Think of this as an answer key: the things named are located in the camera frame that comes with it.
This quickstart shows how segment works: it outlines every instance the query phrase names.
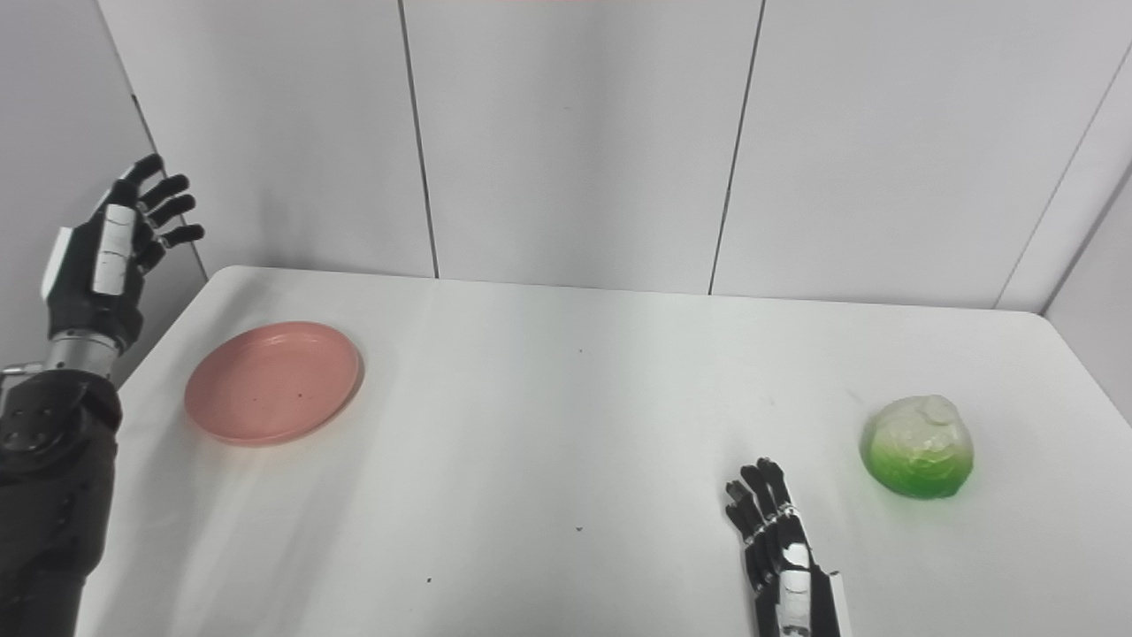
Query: white wall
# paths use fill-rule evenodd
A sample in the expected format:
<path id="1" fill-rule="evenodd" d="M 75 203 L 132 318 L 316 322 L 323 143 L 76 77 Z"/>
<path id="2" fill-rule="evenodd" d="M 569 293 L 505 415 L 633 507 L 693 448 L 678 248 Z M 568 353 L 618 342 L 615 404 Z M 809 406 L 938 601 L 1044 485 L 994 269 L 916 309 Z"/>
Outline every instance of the white wall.
<path id="1" fill-rule="evenodd" d="M 993 305 L 1130 41 L 1126 0 L 771 0 L 715 292 Z"/>
<path id="2" fill-rule="evenodd" d="M 106 187 L 152 152 L 93 0 L 0 2 L 0 361 L 40 361 L 40 278 L 60 225 L 85 221 Z M 190 247 L 147 278 L 142 341 L 121 380 L 204 283 Z"/>
<path id="3" fill-rule="evenodd" d="M 440 274 L 706 291 L 757 15 L 405 2 Z"/>
<path id="4" fill-rule="evenodd" d="M 1035 309 L 1132 148 L 1124 0 L 101 2 L 209 269 L 702 293 L 745 113 L 717 293 Z"/>
<path id="5" fill-rule="evenodd" d="M 1132 421 L 1132 184 L 1104 222 L 1047 312 L 1100 387 Z"/>
<path id="6" fill-rule="evenodd" d="M 209 272 L 432 275 L 393 0 L 103 0 Z"/>

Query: black robotic forearm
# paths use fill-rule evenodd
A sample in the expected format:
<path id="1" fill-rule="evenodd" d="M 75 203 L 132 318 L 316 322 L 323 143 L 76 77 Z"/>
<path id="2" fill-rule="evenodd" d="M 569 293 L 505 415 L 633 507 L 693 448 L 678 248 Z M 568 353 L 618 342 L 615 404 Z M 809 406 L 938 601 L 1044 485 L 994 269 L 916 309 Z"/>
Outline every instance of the black robotic forearm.
<path id="1" fill-rule="evenodd" d="M 839 637 L 843 616 L 830 576 L 814 561 L 782 470 L 761 458 L 739 475 L 743 482 L 731 481 L 724 488 L 731 498 L 724 513 L 743 537 L 758 635 Z"/>
<path id="2" fill-rule="evenodd" d="M 172 246 L 204 234 L 156 230 L 196 201 L 182 174 L 134 164 L 82 225 L 60 231 L 42 293 L 46 360 L 3 369 L 31 378 L 0 411 L 0 637 L 74 634 L 86 577 L 102 558 L 122 414 L 110 372 L 142 332 L 144 276 Z"/>
<path id="3" fill-rule="evenodd" d="M 121 408 L 113 385 L 49 370 L 8 393 L 0 418 L 0 636 L 75 629 L 102 558 Z"/>

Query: green cabbage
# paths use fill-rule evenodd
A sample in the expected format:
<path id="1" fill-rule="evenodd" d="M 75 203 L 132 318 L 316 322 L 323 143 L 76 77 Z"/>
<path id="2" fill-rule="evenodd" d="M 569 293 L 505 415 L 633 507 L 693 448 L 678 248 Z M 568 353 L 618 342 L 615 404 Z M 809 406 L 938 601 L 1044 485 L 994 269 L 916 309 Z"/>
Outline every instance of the green cabbage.
<path id="1" fill-rule="evenodd" d="M 975 466 L 975 447 L 955 406 L 942 396 L 890 404 L 865 424 L 865 467 L 884 487 L 912 498 L 954 496 Z"/>

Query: tabletop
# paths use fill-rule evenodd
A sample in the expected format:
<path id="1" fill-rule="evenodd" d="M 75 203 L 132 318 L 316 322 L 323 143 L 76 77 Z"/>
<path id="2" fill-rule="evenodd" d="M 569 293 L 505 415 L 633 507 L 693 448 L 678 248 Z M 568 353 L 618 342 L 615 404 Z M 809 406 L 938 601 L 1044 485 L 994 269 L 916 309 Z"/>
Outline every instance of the tabletop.
<path id="1" fill-rule="evenodd" d="M 272 448 L 191 428 L 197 363 L 290 320 L 353 341 L 352 402 Z M 858 455 L 924 394 L 975 440 L 946 500 Z M 746 637 L 722 487 L 761 456 L 858 636 L 1132 625 L 1132 429 L 1031 313 L 230 267 L 122 403 L 83 636 Z"/>

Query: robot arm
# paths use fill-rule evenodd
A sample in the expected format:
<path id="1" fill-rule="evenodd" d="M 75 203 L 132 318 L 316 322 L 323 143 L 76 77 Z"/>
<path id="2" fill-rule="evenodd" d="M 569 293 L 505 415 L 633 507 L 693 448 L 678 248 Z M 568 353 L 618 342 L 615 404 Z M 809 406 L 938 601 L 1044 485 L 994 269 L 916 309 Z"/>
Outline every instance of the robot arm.
<path id="1" fill-rule="evenodd" d="M 782 470 L 771 459 L 739 471 L 726 487 L 727 517 L 743 536 L 747 578 L 762 637 L 849 637 L 843 602 L 814 561 Z"/>
<path id="2" fill-rule="evenodd" d="M 42 293 L 50 312 L 43 363 L 0 411 L 0 637 L 74 632 L 86 576 L 102 558 L 121 422 L 110 372 L 142 332 L 144 276 L 199 225 L 158 234 L 196 201 L 188 179 L 162 179 L 149 155 L 108 190 L 82 225 L 57 238 Z"/>

